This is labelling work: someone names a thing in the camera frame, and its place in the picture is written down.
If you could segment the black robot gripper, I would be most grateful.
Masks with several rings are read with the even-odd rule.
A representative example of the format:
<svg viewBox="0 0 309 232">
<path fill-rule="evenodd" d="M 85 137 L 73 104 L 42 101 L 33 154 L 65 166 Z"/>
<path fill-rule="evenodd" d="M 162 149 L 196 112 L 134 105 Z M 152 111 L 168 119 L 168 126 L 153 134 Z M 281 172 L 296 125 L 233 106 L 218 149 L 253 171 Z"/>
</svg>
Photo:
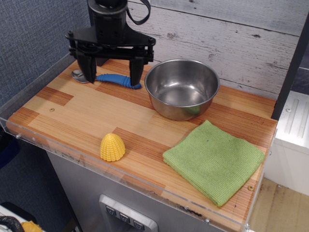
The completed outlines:
<svg viewBox="0 0 309 232">
<path fill-rule="evenodd" d="M 127 4 L 89 4 L 91 27 L 70 30 L 65 37 L 70 41 L 70 54 L 77 58 L 78 65 L 86 80 L 94 83 L 96 79 L 96 59 L 128 59 L 131 85 L 140 83 L 145 64 L 154 60 L 155 39 L 129 27 L 129 17 L 136 25 L 145 23 L 151 11 L 146 5 L 147 16 L 134 20 Z"/>
</svg>

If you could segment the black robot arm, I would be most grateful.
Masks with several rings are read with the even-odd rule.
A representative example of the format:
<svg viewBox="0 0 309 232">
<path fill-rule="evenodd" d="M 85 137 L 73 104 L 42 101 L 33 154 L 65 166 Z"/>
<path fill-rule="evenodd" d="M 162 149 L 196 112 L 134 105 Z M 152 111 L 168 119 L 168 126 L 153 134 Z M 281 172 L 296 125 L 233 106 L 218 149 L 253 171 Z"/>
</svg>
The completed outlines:
<svg viewBox="0 0 309 232">
<path fill-rule="evenodd" d="M 97 79 L 97 58 L 129 60 L 130 76 L 123 82 L 138 87 L 144 65 L 154 60 L 156 40 L 129 27 L 126 18 L 131 14 L 126 0 L 90 0 L 88 9 L 92 26 L 65 35 L 70 55 L 77 60 L 85 79 L 90 83 Z"/>
</svg>

